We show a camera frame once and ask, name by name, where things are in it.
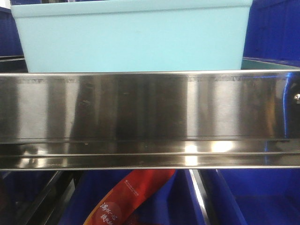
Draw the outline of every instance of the blue plastic bin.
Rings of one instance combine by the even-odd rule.
[[[0,7],[0,56],[23,55],[10,9]]]
[[[12,202],[32,202],[44,188],[53,171],[2,172]]]
[[[29,72],[240,69],[252,0],[12,6]]]
[[[300,224],[299,169],[203,173],[222,225]]]
[[[244,56],[300,60],[300,1],[254,0]]]
[[[82,176],[59,225],[82,225],[98,202],[130,171],[88,171]],[[134,213],[141,222],[162,225],[203,225],[188,171],[176,174]]]

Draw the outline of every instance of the red packaging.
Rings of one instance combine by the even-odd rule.
[[[133,170],[98,203],[83,225],[122,225],[174,173],[174,169]]]

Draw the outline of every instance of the teal container edge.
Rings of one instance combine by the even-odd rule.
[[[30,72],[240,69],[251,0],[12,6]]]
[[[16,5],[12,6],[15,18],[48,16],[48,15],[77,15],[100,13],[124,13],[161,10],[184,10],[192,8],[219,7],[250,7],[252,0],[107,0]]]

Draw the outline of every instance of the metal bar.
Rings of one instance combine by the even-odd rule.
[[[195,195],[201,208],[201,213],[206,225],[218,225],[219,222],[216,213],[213,209],[212,203],[207,195],[204,187],[203,179],[198,170],[189,170],[192,183],[195,190]]]
[[[0,143],[300,137],[294,100],[300,70],[1,74],[0,80]]]

